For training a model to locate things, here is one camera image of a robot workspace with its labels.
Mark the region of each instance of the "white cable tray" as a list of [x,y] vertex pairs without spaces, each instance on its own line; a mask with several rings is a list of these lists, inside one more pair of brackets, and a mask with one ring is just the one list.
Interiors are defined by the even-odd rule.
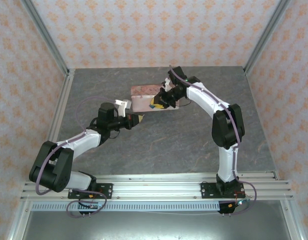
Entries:
[[[33,212],[64,212],[69,201],[34,201],[31,211]],[[92,205],[101,207],[102,201],[95,202]],[[70,211],[95,211],[95,209],[85,208],[77,202],[69,206]],[[218,201],[108,201],[106,206],[101,210],[104,212],[178,212],[178,211],[219,211],[220,205]]]

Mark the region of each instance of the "wire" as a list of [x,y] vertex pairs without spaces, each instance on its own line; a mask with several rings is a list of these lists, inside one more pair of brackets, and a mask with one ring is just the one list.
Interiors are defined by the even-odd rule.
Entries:
[[[96,194],[96,195],[101,195],[103,198],[104,198],[104,203],[102,204],[102,206],[97,209],[96,211],[92,212],[92,213],[89,213],[88,216],[92,216],[92,215],[95,215],[97,213],[99,213],[106,205],[106,203],[108,202],[108,198],[101,192],[97,192],[97,191],[87,191],[87,190],[80,190],[80,189],[73,189],[73,191],[77,191],[77,192],[81,192],[81,193],[86,193],[86,194]],[[71,204],[74,204],[74,203],[78,203],[78,204],[92,204],[93,201],[86,201],[86,200],[74,200],[74,201],[71,201],[67,206],[66,206],[66,214],[71,217],[71,218],[74,218],[74,219],[80,219],[80,218],[84,218],[85,217],[85,214],[83,215],[73,215],[71,214],[71,212],[69,211],[69,208],[70,208],[70,205]]]
[[118,109],[117,109],[116,107],[114,107],[114,110],[115,110],[115,112],[116,112],[116,117],[118,117],[118,116],[119,116],[119,111],[118,111]]
[[246,209],[244,209],[244,210],[242,210],[242,211],[234,212],[234,213],[227,214],[227,215],[229,215],[229,216],[230,216],[230,215],[238,215],[238,214],[242,214],[242,213],[247,212],[248,210],[250,210],[250,209],[255,205],[256,199],[257,199],[257,196],[258,196],[258,193],[257,193],[256,188],[254,187],[254,185],[253,185],[252,183],[247,182],[247,181],[241,181],[241,180],[239,180],[238,176],[237,176],[236,173],[235,173],[236,162],[237,162],[236,150],[239,149],[240,144],[241,144],[241,140],[240,140],[240,137],[239,137],[239,132],[238,132],[238,129],[237,129],[237,127],[236,127],[235,121],[234,121],[234,119],[233,119],[233,117],[232,117],[232,115],[231,115],[231,112],[230,112],[230,111],[227,109],[227,107],[225,107],[224,104],[223,104],[222,102],[220,102],[220,101],[218,100],[218,98],[217,98],[213,93],[211,93],[209,90],[207,90],[206,88],[201,88],[201,87],[199,87],[199,86],[197,86],[197,85],[194,85],[194,84],[192,84],[192,83],[190,83],[190,82],[188,82],[188,81],[182,79],[180,76],[178,76],[178,75],[175,73],[175,71],[173,70],[173,68],[172,68],[171,65],[169,65],[169,69],[170,69],[170,71],[173,73],[173,75],[174,75],[177,79],[179,79],[182,83],[184,83],[184,84],[186,84],[186,85],[189,85],[189,86],[191,86],[191,87],[193,87],[193,88],[196,88],[196,89],[198,89],[198,90],[204,92],[205,94],[207,94],[208,96],[210,96],[217,104],[219,104],[219,105],[225,110],[225,112],[227,113],[227,115],[228,115],[228,117],[229,117],[229,120],[230,120],[230,122],[232,123],[233,129],[234,129],[234,133],[235,133],[235,137],[236,137],[236,141],[237,141],[237,146],[234,146],[234,147],[233,147],[233,163],[232,163],[232,173],[233,173],[233,176],[234,176],[234,178],[235,178],[239,183],[250,185],[250,186],[253,188],[254,194],[255,194],[254,200],[253,200],[253,202],[251,203],[251,205],[250,205],[248,208],[246,208]]
[[187,105],[190,105],[192,103],[192,100],[189,100],[189,103],[187,103],[187,104],[185,104],[185,105],[175,105],[175,106],[177,106],[177,107],[185,107],[185,106],[187,106]]
[[78,123],[78,125],[83,129],[83,131],[86,130],[86,128],[80,123],[79,121],[79,116],[78,116],[78,113],[79,113],[79,108],[82,104],[84,104],[85,102],[89,101],[89,100],[92,100],[92,99],[101,99],[101,100],[104,100],[104,101],[107,101],[109,103],[115,103],[114,100],[111,100],[111,99],[108,99],[106,97],[103,97],[103,96],[90,96],[90,97],[87,97],[85,98],[83,101],[81,101],[78,105],[77,105],[77,108],[75,110],[75,119],[76,119],[76,122]]
[[40,167],[40,170],[38,172],[38,176],[37,176],[37,179],[36,179],[36,182],[35,182],[35,191],[38,195],[45,195],[47,194],[48,192],[51,191],[51,189],[48,189],[46,191],[43,191],[41,192],[40,191],[40,181],[41,181],[41,178],[42,178],[42,175],[43,175],[43,171],[45,169],[45,166],[48,164],[50,158],[52,157],[53,154],[56,153],[57,150],[59,150],[61,147],[67,145],[67,144],[70,144],[74,141],[77,141],[77,140],[80,140],[82,139],[84,136],[86,135],[86,132],[83,132],[81,135],[79,135],[78,137],[75,137],[73,139],[70,139],[68,141],[65,141],[63,143],[61,143],[60,145],[58,145],[57,147],[55,147],[48,155],[47,157],[45,158],[45,160],[43,161],[43,164],[42,166]]
[[93,126],[93,124],[94,124],[94,122],[96,121],[96,119],[98,119],[98,117],[94,117],[93,119],[92,119],[92,121],[90,122],[90,126]]
[[87,209],[90,209],[91,208],[91,205],[85,205],[81,202],[78,203],[80,206],[84,207],[84,208],[87,208]]
[[245,192],[243,191],[234,191],[235,193],[235,204],[237,203],[237,200],[238,200],[238,194],[245,194]]
[[162,211],[136,211],[137,213],[149,213],[149,214],[168,214],[168,215],[185,215],[185,216],[201,216],[201,215],[212,215],[219,214],[217,211],[213,211],[210,213],[176,213],[176,212],[162,212]]
[[121,129],[118,130],[118,134],[115,137],[109,137],[109,139],[116,139],[120,135]]

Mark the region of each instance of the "white bracket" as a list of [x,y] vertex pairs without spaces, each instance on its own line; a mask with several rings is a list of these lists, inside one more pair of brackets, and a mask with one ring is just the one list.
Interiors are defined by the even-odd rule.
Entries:
[[132,102],[127,99],[124,99],[123,101],[116,99],[115,104],[118,105],[118,115],[125,117],[125,109],[130,109]]

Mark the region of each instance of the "gray marble surface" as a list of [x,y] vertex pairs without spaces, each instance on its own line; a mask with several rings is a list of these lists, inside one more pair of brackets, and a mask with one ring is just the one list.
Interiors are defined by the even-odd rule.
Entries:
[[[183,67],[216,96],[242,109],[245,136],[238,151],[238,171],[274,170],[270,150],[242,67]],[[159,84],[167,67],[77,69],[58,139],[82,132],[75,120],[77,105],[87,97],[131,99],[134,85]],[[100,100],[86,102],[80,122],[88,126],[97,117]],[[217,172],[219,150],[212,139],[212,119],[195,103],[178,110],[146,112],[132,130],[79,156],[74,171],[99,174],[167,174]]]

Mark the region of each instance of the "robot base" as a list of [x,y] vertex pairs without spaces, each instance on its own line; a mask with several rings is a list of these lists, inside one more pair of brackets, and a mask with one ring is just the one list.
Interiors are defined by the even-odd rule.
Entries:
[[[113,184],[112,183],[96,183],[93,191],[100,192],[106,196],[107,199],[112,198]],[[101,195],[90,195],[89,193],[72,190],[68,192],[68,199],[104,199]]]
[[243,199],[245,190],[243,183],[236,179],[230,182],[223,182],[216,175],[216,182],[202,182],[200,184],[202,199]]

